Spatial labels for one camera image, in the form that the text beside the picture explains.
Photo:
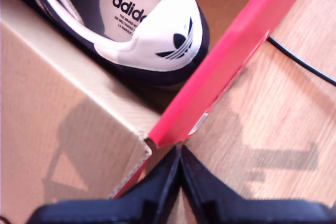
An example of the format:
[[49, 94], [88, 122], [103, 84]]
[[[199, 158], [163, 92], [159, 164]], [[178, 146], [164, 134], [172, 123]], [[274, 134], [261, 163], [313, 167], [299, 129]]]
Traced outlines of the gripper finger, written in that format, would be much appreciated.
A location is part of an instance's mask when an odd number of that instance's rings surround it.
[[115, 223], [167, 223], [180, 189], [181, 148], [172, 148], [139, 183], [121, 198]]
[[198, 223], [240, 223], [244, 199], [213, 175], [186, 147], [181, 147], [182, 188]]

